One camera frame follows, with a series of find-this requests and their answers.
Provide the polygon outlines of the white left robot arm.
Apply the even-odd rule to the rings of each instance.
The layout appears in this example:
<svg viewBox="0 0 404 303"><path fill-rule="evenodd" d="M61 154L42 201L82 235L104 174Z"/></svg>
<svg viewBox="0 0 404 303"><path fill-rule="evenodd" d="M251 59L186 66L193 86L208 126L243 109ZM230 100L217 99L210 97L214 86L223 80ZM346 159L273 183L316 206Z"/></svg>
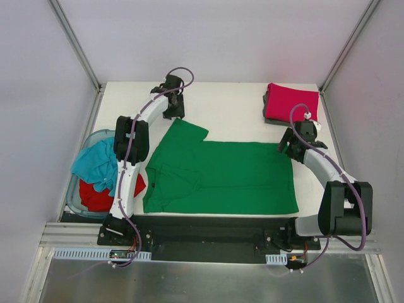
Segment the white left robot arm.
<svg viewBox="0 0 404 303"><path fill-rule="evenodd" d="M172 74L150 91L149 100L137 113L120 116L116 121L113 149L117 158L117 183L113 204L103 223L104 234L111 235L119 245L125 246L136 238L133 199L136 181L142 163L150 151L151 124L159 117L183 118L184 81Z"/></svg>

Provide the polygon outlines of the green t shirt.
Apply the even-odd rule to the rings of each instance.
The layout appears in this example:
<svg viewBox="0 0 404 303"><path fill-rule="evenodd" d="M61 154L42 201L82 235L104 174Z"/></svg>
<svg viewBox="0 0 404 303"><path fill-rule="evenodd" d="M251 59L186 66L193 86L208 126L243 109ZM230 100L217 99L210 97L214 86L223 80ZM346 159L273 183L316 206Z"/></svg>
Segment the green t shirt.
<svg viewBox="0 0 404 303"><path fill-rule="evenodd" d="M299 210L291 159L276 143L208 141L176 119L147 166L145 213L289 215Z"/></svg>

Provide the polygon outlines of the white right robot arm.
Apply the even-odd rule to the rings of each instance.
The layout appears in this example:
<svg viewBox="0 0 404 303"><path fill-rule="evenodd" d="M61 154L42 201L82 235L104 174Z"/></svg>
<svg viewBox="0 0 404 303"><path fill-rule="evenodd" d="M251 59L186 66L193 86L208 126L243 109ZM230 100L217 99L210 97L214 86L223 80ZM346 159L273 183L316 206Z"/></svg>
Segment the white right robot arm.
<svg viewBox="0 0 404 303"><path fill-rule="evenodd" d="M344 172L317 138L312 121L298 121L285 131L277 150L305 165L324 188L318 214L295 219L285 244L298 249L309 236L368 236L372 230L373 188Z"/></svg>

